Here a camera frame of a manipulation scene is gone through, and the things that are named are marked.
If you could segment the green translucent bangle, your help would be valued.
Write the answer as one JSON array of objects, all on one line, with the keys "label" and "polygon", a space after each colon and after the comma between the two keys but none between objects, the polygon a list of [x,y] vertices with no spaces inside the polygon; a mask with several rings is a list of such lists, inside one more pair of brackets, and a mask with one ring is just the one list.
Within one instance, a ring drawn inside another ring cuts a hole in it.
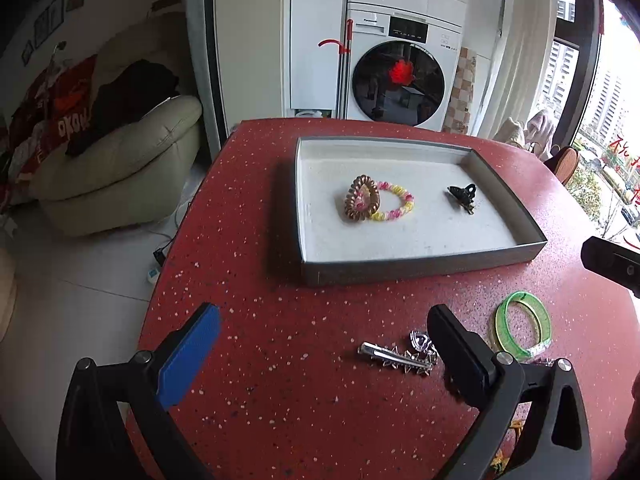
[{"label": "green translucent bangle", "polygon": [[494,314],[495,340],[518,362],[540,358],[552,344],[552,324],[544,304],[519,290],[504,298]]}]

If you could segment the black claw hair clip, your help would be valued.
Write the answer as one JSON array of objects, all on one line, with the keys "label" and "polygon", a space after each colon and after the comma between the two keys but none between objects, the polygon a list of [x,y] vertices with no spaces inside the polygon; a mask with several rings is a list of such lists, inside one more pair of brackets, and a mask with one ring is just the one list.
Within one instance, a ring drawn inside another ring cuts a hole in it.
[{"label": "black claw hair clip", "polygon": [[477,191],[475,183],[470,183],[465,188],[451,185],[448,186],[447,191],[468,214],[474,214],[474,200]]}]

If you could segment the silver charm brooch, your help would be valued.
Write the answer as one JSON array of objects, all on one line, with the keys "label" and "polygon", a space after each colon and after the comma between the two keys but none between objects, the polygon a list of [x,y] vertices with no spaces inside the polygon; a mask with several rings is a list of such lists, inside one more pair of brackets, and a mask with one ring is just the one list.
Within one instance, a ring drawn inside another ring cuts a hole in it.
[{"label": "silver charm brooch", "polygon": [[415,352],[424,354],[424,356],[429,356],[430,358],[437,356],[437,350],[427,332],[423,330],[412,330],[409,333],[409,341]]}]

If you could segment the silver rhinestone hair clip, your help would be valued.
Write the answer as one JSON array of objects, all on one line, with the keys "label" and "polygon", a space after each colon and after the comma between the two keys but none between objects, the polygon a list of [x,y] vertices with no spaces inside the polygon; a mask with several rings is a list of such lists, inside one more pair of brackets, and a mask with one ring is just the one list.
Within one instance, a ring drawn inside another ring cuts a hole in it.
[{"label": "silver rhinestone hair clip", "polygon": [[414,373],[422,376],[431,374],[439,359],[438,353],[433,349],[428,349],[425,354],[411,353],[409,350],[400,353],[396,347],[390,349],[370,342],[360,344],[357,353],[380,362],[382,367],[401,370],[405,374]]}]

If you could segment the grey jewelry tray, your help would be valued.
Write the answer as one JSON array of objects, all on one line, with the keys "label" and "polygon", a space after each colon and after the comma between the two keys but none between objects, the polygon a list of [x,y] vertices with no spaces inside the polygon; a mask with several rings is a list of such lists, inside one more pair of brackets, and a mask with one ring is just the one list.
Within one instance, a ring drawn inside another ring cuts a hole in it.
[{"label": "grey jewelry tray", "polygon": [[[320,136],[295,152],[297,237],[312,286],[485,270],[547,244],[478,151],[452,144]],[[447,191],[475,183],[474,214]]]}]

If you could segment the orange wooden chair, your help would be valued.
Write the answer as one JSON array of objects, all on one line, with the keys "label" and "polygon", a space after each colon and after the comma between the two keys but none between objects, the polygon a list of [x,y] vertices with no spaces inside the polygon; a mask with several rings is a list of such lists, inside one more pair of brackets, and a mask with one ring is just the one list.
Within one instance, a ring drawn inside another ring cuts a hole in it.
[{"label": "orange wooden chair", "polygon": [[578,166],[579,156],[571,146],[564,146],[554,156],[544,162],[555,177],[562,183],[567,185]]}]

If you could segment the pink white cloth pile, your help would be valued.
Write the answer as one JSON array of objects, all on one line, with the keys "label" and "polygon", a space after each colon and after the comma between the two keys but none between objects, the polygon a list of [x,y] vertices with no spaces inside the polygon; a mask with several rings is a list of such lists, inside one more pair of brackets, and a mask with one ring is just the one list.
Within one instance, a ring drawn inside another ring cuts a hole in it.
[{"label": "pink white cloth pile", "polygon": [[555,122],[548,110],[540,110],[526,124],[506,118],[492,140],[533,153],[545,162],[552,157]]}]

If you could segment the checkered folded board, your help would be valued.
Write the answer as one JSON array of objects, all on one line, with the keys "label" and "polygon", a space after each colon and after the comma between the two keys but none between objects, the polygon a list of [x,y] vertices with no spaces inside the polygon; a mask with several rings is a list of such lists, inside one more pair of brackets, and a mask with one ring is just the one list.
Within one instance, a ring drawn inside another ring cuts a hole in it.
[{"label": "checkered folded board", "polygon": [[450,99],[442,131],[446,133],[468,134],[471,121],[471,107],[474,99],[476,75],[476,52],[463,47],[454,74]]}]

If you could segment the cream leather sofa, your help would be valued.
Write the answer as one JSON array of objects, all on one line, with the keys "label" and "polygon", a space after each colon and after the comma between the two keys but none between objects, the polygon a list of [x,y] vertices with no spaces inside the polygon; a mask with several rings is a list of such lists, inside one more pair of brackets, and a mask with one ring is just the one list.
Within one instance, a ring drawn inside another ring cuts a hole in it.
[{"label": "cream leather sofa", "polygon": [[186,16],[170,12],[134,24],[95,55],[90,118],[102,84],[137,60],[168,67],[178,94],[122,126],[75,158],[60,146],[42,163],[28,192],[68,236],[160,220],[178,206],[201,146],[203,107],[191,63]]}]

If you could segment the lower white washing machine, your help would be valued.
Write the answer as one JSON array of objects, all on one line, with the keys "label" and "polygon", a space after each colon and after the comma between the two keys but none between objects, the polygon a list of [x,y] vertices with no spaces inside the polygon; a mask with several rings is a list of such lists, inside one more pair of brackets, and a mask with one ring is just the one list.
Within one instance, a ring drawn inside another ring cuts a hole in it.
[{"label": "lower white washing machine", "polygon": [[445,122],[462,30],[406,10],[349,3],[352,42],[346,117],[439,131]]}]

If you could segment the red printed blanket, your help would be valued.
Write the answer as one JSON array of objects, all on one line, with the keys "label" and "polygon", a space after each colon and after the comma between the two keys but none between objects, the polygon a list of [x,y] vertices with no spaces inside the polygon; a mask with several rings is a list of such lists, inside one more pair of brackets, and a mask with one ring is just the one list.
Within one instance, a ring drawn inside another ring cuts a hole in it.
[{"label": "red printed blanket", "polygon": [[12,115],[8,144],[1,150],[1,201],[23,193],[42,163],[88,128],[94,55],[57,74],[43,70]]}]

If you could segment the black clothing on sofa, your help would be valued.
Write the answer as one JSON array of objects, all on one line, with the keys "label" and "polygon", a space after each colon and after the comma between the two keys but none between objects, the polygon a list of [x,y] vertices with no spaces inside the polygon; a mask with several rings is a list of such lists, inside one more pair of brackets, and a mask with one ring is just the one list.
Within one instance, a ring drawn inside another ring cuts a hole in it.
[{"label": "black clothing on sofa", "polygon": [[178,94],[179,77],[168,67],[137,60],[109,84],[102,84],[93,101],[89,128],[73,136],[65,155],[75,158],[104,136],[132,124],[158,104]]}]

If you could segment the red handled mop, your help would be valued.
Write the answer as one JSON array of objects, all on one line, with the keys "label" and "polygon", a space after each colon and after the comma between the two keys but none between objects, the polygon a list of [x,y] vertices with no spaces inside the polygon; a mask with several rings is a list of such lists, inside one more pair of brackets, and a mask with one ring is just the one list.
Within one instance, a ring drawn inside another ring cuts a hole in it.
[{"label": "red handled mop", "polygon": [[325,39],[318,43],[318,47],[322,48],[327,44],[335,44],[338,54],[338,72],[337,72],[337,101],[335,117],[337,119],[345,119],[348,107],[348,73],[350,54],[352,53],[352,34],[354,33],[354,20],[346,18],[344,27],[344,37],[342,40]]}]

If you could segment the wall picture frames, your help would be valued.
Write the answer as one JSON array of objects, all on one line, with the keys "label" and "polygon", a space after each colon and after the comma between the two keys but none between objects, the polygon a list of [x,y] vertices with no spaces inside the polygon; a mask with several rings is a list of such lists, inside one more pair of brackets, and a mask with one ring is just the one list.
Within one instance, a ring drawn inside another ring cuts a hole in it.
[{"label": "wall picture frames", "polygon": [[29,39],[23,52],[21,60],[27,66],[35,50],[39,49],[44,42],[59,28],[65,21],[68,12],[80,9],[85,0],[52,0],[51,3],[38,15],[34,23],[34,36]]}]

